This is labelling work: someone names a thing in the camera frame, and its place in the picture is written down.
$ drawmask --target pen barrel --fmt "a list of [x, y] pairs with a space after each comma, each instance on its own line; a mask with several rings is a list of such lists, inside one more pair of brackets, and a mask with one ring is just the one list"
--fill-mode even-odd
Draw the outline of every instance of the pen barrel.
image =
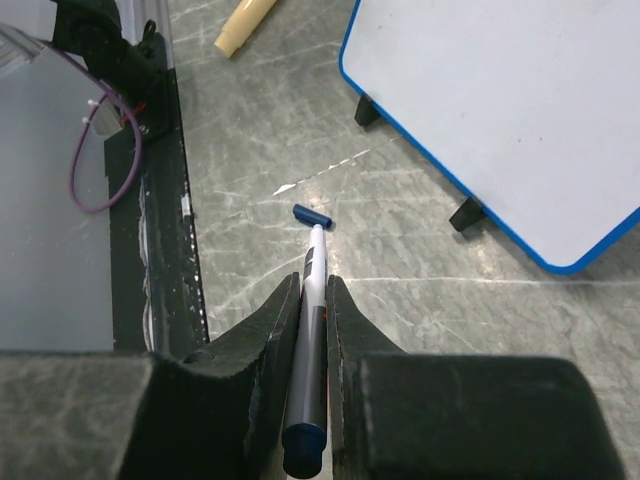
[[295, 478], [320, 472], [327, 444], [327, 255], [320, 225], [311, 231], [309, 245], [282, 432], [284, 469]]
[[215, 41], [227, 57], [244, 45], [277, 0], [242, 0]]

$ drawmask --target whiteboard leg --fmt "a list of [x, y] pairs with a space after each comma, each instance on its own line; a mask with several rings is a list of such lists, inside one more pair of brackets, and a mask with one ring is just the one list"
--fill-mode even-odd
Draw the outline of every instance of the whiteboard leg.
[[373, 100], [371, 100], [368, 95], [363, 94], [356, 107], [356, 123], [366, 128], [378, 118], [380, 118], [380, 112], [376, 109], [375, 103], [373, 103]]
[[467, 198], [456, 213], [449, 219], [449, 223], [457, 232], [463, 232], [487, 216], [482, 204], [473, 197]]

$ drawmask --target blue marker cap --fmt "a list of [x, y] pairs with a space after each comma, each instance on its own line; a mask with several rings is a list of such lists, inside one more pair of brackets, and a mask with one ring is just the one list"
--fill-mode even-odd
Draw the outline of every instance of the blue marker cap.
[[322, 451], [327, 446], [327, 434], [308, 423], [292, 425], [282, 432], [283, 467], [294, 478], [313, 478], [322, 470]]
[[333, 220], [331, 220], [331, 218], [326, 215], [322, 215], [321, 213], [314, 212], [302, 205], [298, 205], [297, 203], [293, 206], [293, 216], [296, 217], [296, 220], [299, 222], [309, 225], [310, 227], [313, 227], [314, 225], [322, 225], [322, 228], [328, 230], [331, 225], [333, 225]]

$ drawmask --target black bracket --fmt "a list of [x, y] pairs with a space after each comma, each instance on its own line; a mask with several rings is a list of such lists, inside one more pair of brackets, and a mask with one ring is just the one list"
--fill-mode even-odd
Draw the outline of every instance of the black bracket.
[[52, 44], [81, 55], [87, 70], [136, 109], [145, 143], [169, 128], [165, 39], [148, 21], [142, 41], [122, 38], [114, 0], [54, 0], [58, 4]]
[[475, 198], [469, 197], [449, 219], [449, 223], [451, 223], [457, 232], [462, 232], [486, 216], [487, 214], [482, 209], [482, 204]]
[[368, 127], [380, 118], [380, 112], [376, 109], [375, 103], [366, 94], [360, 97], [358, 106], [356, 107], [355, 120], [361, 127]]

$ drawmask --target gray marble tile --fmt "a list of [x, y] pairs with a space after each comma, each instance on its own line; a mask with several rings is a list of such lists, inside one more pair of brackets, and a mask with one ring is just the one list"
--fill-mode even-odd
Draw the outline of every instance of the gray marble tile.
[[575, 277], [489, 224], [462, 238], [448, 223], [460, 193], [392, 127], [352, 120], [337, 66], [352, 0], [282, 0], [233, 60], [213, 42], [234, 1], [169, 3], [212, 337], [301, 269], [309, 231], [291, 208], [308, 205], [336, 221], [331, 273], [392, 340], [572, 359], [640, 477], [640, 231]]

